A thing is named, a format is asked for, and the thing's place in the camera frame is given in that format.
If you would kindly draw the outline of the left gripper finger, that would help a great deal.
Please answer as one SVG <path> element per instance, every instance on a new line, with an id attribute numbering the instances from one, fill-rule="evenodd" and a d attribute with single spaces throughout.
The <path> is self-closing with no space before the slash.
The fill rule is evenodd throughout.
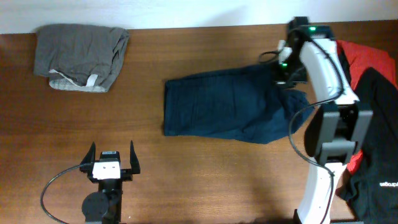
<path id="1" fill-rule="evenodd" d="M 96 145 L 92 142 L 89 151 L 81 161 L 81 164 L 91 164 L 95 161 Z"/>
<path id="2" fill-rule="evenodd" d="M 130 142 L 130 165 L 131 165 L 131 173 L 132 174 L 140 174 L 141 173 L 141 167 L 140 167 L 140 163 L 137 158 L 136 152 L 134 150 L 133 141 Z"/>

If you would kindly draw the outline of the dark blue shorts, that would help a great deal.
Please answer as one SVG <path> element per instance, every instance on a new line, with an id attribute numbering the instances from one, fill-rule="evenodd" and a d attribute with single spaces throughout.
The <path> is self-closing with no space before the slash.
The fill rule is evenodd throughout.
<path id="1" fill-rule="evenodd" d="M 266 65 L 197 73 L 165 83 L 165 136 L 201 136 L 267 144 L 289 134 L 289 121 L 308 106 L 284 90 Z"/>

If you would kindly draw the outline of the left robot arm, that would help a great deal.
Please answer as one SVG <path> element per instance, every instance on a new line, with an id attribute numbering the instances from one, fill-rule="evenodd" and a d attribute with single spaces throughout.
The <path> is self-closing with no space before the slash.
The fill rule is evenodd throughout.
<path id="1" fill-rule="evenodd" d="M 95 159 L 96 145 L 93 143 L 81 161 L 80 172 L 98 185 L 98 190 L 86 196 L 81 211 L 85 223 L 118 224 L 121 223 L 123 183 L 133 180 L 133 176 L 141 173 L 141 167 L 134 150 L 134 143 L 129 146 L 130 168 L 121 167 L 118 151 L 103 151 L 98 160 Z"/>

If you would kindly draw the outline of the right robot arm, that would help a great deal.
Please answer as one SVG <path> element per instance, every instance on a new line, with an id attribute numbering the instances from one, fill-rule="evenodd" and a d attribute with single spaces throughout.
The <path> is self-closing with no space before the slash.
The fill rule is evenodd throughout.
<path id="1" fill-rule="evenodd" d="M 330 223 L 330 207 L 337 184 L 352 155 L 361 148 L 373 111 L 360 102 L 341 67 L 335 36 L 326 25 L 312 25 L 307 17 L 287 24 L 287 38 L 277 50 L 275 84 L 292 88 L 310 80 L 316 101 L 296 112 L 289 123 L 313 107 L 317 111 L 304 134 L 308 179 L 294 223 Z"/>

